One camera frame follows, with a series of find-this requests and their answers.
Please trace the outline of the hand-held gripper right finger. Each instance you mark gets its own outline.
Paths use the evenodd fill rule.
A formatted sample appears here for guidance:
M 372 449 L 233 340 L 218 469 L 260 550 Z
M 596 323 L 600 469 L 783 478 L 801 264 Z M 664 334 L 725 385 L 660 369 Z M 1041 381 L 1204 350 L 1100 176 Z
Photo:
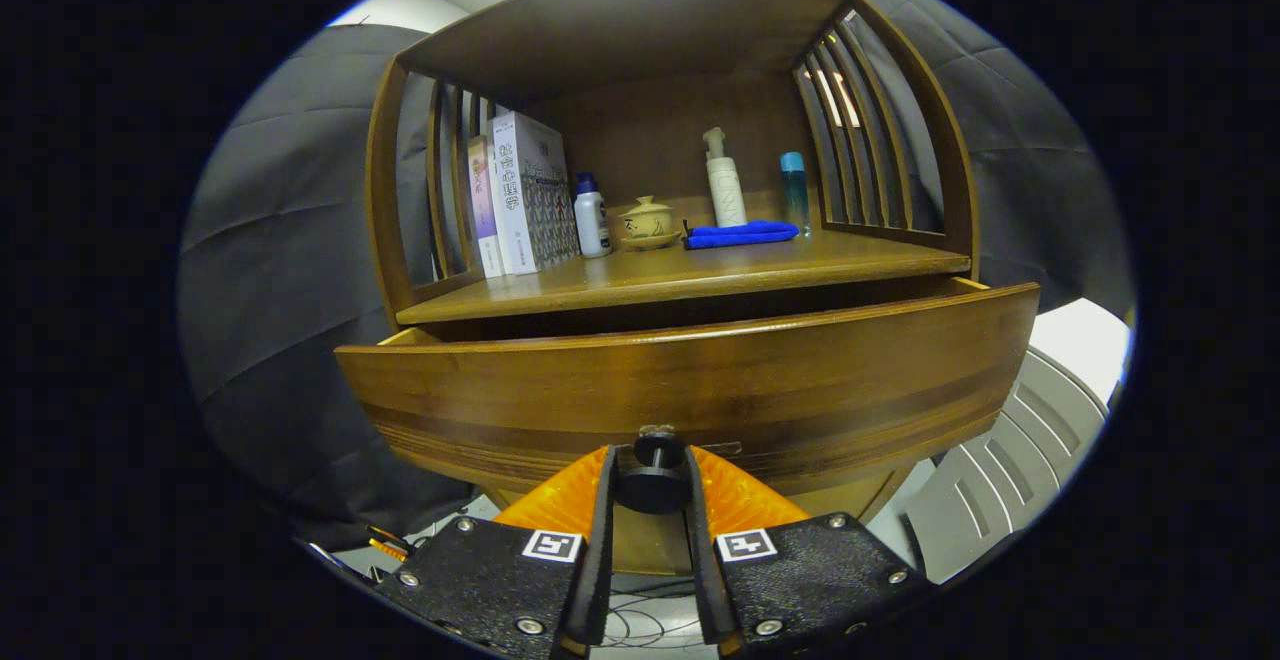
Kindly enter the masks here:
M 685 510 L 703 638 L 722 659 L 835 659 L 936 586 L 845 512 L 812 515 L 686 446 Z

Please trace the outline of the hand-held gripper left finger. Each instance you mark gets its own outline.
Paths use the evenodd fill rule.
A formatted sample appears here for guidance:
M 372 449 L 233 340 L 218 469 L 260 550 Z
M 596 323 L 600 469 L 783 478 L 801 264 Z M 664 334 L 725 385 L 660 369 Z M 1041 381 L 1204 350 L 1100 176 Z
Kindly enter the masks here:
M 461 517 L 375 586 L 380 604 L 489 659 L 588 659 L 605 636 L 617 449 L 589 469 L 588 530 Z

